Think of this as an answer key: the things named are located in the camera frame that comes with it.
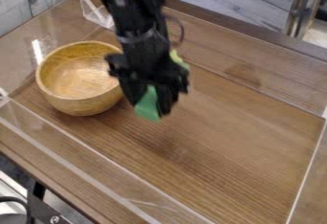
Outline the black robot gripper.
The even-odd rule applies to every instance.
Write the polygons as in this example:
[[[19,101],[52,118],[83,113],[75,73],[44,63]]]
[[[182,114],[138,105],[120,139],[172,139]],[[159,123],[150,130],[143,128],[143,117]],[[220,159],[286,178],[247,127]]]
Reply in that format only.
[[[158,94],[160,116],[171,113],[179,94],[188,93],[188,69],[180,67],[170,57],[171,41],[164,33],[135,35],[118,34],[122,54],[108,54],[108,73],[118,78],[124,96],[136,105],[154,85]]]

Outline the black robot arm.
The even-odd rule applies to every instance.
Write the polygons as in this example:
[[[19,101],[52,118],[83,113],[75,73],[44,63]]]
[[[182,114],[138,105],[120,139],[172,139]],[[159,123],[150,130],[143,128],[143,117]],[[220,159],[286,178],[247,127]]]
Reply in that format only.
[[[56,49],[38,67],[50,105],[74,116],[96,115],[127,99],[138,116],[156,121],[188,91],[190,69],[171,49],[164,0],[102,0],[119,47],[80,41]]]

